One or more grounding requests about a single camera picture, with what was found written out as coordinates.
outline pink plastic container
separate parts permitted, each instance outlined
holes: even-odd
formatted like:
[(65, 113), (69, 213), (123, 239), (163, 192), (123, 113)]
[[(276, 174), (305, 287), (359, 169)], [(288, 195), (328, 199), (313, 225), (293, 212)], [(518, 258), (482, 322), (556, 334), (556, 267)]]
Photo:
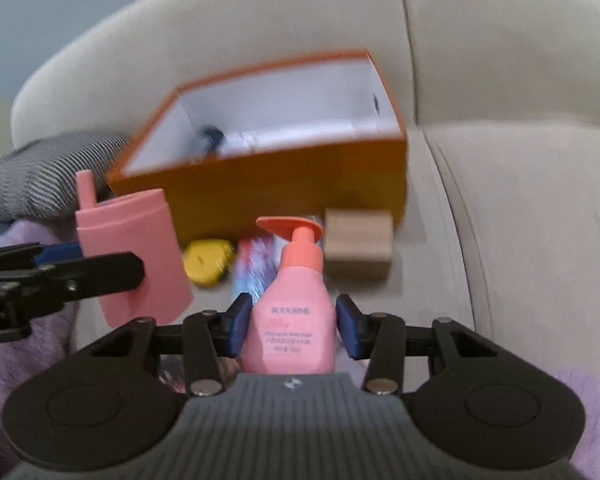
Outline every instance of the pink plastic container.
[(151, 189), (97, 203), (91, 171), (76, 174), (75, 213), (85, 256), (131, 251), (144, 262), (144, 280), (129, 292), (100, 298), (107, 323), (117, 327), (139, 316), (169, 324), (192, 295), (164, 191)]

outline pink object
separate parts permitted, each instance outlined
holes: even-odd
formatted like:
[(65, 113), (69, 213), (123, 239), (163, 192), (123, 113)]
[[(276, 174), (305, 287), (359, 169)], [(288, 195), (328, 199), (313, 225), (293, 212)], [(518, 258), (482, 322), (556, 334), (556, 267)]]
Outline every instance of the pink object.
[(328, 374), (335, 370), (336, 313), (322, 279), (319, 224), (264, 217), (258, 225), (291, 239), (280, 271), (251, 311), (242, 352), (246, 372)]
[(144, 280), (129, 292), (100, 298), (107, 323), (135, 317), (173, 322), (192, 300), (164, 191), (151, 189), (96, 203), (91, 171), (76, 174), (80, 210), (75, 213), (85, 256), (131, 251), (144, 262)]

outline open cardboard box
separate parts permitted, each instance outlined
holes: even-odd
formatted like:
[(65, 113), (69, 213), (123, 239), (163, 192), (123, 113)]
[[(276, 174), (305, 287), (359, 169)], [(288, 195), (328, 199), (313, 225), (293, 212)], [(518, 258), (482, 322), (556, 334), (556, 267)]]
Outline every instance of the open cardboard box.
[[(196, 159), (196, 134), (224, 133)], [(366, 51), (213, 76), (172, 92), (116, 161), (117, 194), (160, 187), (178, 240), (239, 238), (261, 215), (389, 209), (405, 200), (406, 131)]]

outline pink pump bottle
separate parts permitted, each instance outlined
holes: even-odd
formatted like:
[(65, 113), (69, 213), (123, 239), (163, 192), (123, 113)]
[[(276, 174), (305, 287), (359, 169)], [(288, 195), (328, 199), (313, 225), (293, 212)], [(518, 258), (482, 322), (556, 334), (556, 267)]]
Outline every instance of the pink pump bottle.
[(251, 311), (242, 368), (258, 374), (324, 374), (335, 370), (336, 312), (322, 278), (320, 224), (261, 217), (269, 233), (290, 240), (276, 279)]

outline wooden block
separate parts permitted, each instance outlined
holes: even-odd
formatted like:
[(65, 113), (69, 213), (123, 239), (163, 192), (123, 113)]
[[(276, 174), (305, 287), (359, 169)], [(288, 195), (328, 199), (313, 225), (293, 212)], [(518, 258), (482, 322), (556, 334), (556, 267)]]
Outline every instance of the wooden block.
[(324, 215), (327, 277), (386, 278), (394, 256), (394, 222), (387, 210), (328, 209)]

